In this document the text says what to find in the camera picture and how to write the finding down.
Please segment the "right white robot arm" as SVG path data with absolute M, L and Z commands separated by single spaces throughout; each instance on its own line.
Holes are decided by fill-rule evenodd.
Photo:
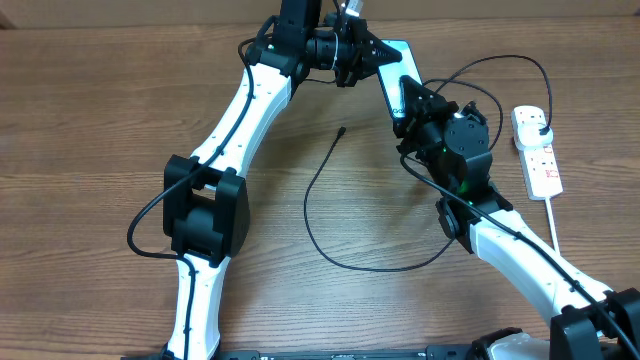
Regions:
M 615 291 L 544 242 L 490 180 L 486 118 L 408 75 L 399 79 L 405 116 L 394 131 L 403 168 L 441 194 L 446 236 L 497 269 L 549 328 L 549 359 L 639 356 L 639 292 Z

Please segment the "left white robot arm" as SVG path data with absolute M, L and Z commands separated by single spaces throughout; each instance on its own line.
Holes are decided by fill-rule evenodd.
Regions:
M 329 70 L 352 87 L 401 55 L 367 29 L 358 0 L 326 17 L 318 1 L 285 1 L 255 38 L 239 48 L 241 84 L 210 136 L 192 154 L 174 155 L 164 170 L 163 231 L 177 255 L 174 330 L 163 359 L 212 359 L 221 341 L 225 274 L 247 237 L 246 177 L 276 117 L 310 70 Z

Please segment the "Galaxy S24+ smartphone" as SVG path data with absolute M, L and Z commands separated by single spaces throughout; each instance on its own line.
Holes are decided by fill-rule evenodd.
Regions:
M 393 122 L 399 122 L 405 117 L 400 78 L 407 75 L 420 82 L 421 77 L 407 41 L 384 39 L 383 43 L 399 51 L 402 55 L 402 59 L 399 62 L 383 65 L 378 70 L 379 81 L 390 117 Z

